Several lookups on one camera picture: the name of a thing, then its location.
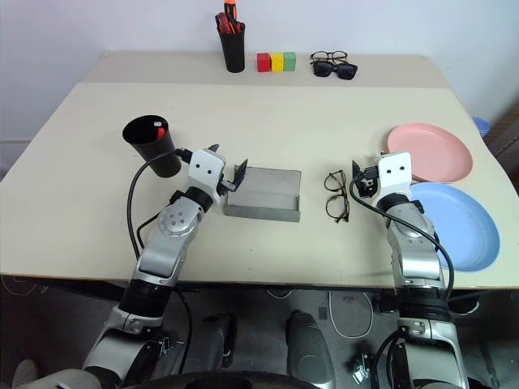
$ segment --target pink plate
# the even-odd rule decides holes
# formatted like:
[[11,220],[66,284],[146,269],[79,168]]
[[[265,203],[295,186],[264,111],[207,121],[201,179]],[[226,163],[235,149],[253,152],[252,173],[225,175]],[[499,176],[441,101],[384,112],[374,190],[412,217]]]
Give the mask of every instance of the pink plate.
[[472,156],[456,136],[426,123],[395,127],[388,137],[389,152],[409,152],[413,177],[421,181],[454,182],[469,175]]

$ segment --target yellow block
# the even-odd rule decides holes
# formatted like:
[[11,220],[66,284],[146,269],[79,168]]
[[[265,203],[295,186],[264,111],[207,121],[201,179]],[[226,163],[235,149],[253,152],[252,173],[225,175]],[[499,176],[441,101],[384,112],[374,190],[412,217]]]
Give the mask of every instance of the yellow block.
[[272,71],[283,71],[283,53],[271,53],[270,62]]

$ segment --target table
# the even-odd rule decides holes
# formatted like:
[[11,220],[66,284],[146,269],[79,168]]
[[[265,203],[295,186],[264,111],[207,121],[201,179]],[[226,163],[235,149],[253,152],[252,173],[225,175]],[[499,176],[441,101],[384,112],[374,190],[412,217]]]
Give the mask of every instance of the table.
[[[453,185],[477,199],[500,231],[499,258],[479,273],[457,272],[457,288],[516,288],[519,198],[441,74],[419,56],[350,56],[351,82],[297,71],[225,71],[219,53],[107,53],[78,83],[0,184],[0,272],[88,280],[127,280],[135,256],[127,235],[127,191],[140,156],[122,140],[132,118],[154,113],[174,143],[221,145],[234,164],[302,171],[301,221],[224,216],[212,207],[191,243],[180,280],[391,288],[391,250],[379,216],[351,203],[350,222],[324,211],[328,172],[351,161],[373,165],[388,132],[429,122],[459,137],[474,158]],[[134,225],[184,189],[151,170],[134,199]]]

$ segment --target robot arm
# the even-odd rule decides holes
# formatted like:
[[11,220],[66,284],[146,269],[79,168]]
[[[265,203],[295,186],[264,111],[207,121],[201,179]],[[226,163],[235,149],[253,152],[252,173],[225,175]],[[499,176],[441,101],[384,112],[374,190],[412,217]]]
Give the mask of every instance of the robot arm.
[[[387,224],[400,315],[398,338],[403,340],[395,340],[390,348],[393,386],[415,389],[441,384],[468,389],[456,327],[448,312],[448,288],[435,246],[424,237],[435,236],[434,226],[423,215],[421,204],[409,200],[411,178],[410,154],[396,152],[381,156],[377,166],[368,169],[354,163],[352,186],[357,186],[361,197],[371,197],[371,204],[360,200],[350,187],[352,197],[362,205],[414,226],[392,219]],[[372,388],[378,387],[375,375],[376,369]]]
[[189,152],[178,150],[190,164],[187,190],[178,191],[157,217],[152,237],[140,254],[132,280],[115,306],[84,363],[103,389],[142,382],[159,356],[165,306],[205,212],[227,190],[238,189],[247,161],[234,182],[223,180],[225,160],[217,145]]

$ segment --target white cable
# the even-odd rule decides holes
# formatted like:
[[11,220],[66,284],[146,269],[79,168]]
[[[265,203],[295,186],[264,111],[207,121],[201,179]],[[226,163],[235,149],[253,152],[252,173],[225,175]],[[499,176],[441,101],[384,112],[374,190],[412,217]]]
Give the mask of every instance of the white cable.
[[292,291],[290,290],[286,295],[284,296],[276,296],[274,293],[272,293],[270,290],[267,289],[267,293],[270,297],[274,297],[277,300],[285,300],[288,296],[292,294]]
[[13,296],[26,297],[26,296],[28,296],[29,294],[31,294],[32,291],[34,290],[34,288],[36,287],[36,284],[34,284],[34,285],[32,286],[32,288],[29,289],[28,292],[26,292],[26,293],[16,293],[16,292],[13,292],[12,290],[10,290],[10,289],[7,287],[6,281],[4,281],[3,276],[0,276],[0,280],[2,281],[2,285],[3,285],[3,287],[6,289],[6,291],[7,291],[9,294],[12,294]]
[[360,338],[363,338],[364,336],[366,336],[367,334],[369,334],[371,331],[371,326],[373,325],[373,305],[371,304],[371,300],[367,296],[367,294],[366,293],[362,293],[362,294],[364,295],[364,297],[366,298],[367,302],[370,305],[370,325],[367,326],[367,330],[363,334],[356,335],[356,336],[348,336],[348,335],[344,335],[342,332],[340,332],[339,329],[337,328],[337,326],[335,325],[335,321],[333,320],[333,313],[332,313],[332,291],[328,290],[328,309],[330,311],[330,321],[332,322],[335,332],[343,338],[360,339]]

